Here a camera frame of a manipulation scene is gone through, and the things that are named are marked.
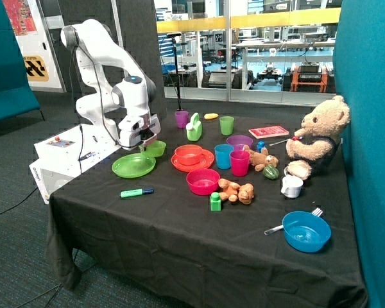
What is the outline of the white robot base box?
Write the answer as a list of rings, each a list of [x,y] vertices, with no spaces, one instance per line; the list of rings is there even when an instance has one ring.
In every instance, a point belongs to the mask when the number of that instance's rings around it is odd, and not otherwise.
[[[53,192],[119,149],[108,133],[91,124],[81,124],[34,144],[38,159],[30,171],[44,203]],[[82,155],[96,155],[79,161]]]

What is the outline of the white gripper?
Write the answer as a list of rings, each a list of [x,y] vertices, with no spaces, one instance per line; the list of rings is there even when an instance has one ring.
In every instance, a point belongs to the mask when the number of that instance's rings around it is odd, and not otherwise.
[[[157,140],[160,133],[160,121],[157,114],[142,116],[127,115],[118,125],[119,143],[122,148],[132,150],[140,148],[146,151],[146,146]]]

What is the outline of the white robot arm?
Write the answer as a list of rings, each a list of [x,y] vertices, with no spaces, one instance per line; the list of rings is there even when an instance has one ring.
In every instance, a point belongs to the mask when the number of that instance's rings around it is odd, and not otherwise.
[[[126,150],[156,141],[160,121],[150,110],[155,83],[113,41],[107,26],[89,19],[64,26],[60,38],[76,57],[81,82],[94,89],[76,101],[76,110],[97,135]]]

